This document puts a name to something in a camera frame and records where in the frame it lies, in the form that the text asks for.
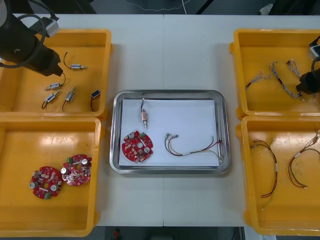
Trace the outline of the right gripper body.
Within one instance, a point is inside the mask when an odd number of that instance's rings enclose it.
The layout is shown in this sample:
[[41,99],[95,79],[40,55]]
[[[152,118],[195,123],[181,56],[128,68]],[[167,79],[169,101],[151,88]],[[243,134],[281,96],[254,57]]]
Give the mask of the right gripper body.
[[308,95],[320,92],[320,80],[312,72],[307,72],[300,77],[301,89],[308,89]]

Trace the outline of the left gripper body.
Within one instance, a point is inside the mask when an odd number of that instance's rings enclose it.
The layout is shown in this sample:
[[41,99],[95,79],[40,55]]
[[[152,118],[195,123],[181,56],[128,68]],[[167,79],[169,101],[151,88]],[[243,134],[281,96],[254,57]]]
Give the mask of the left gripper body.
[[54,68],[55,64],[61,62],[60,56],[52,49],[47,48],[29,63],[29,69],[39,74],[46,74],[46,70]]

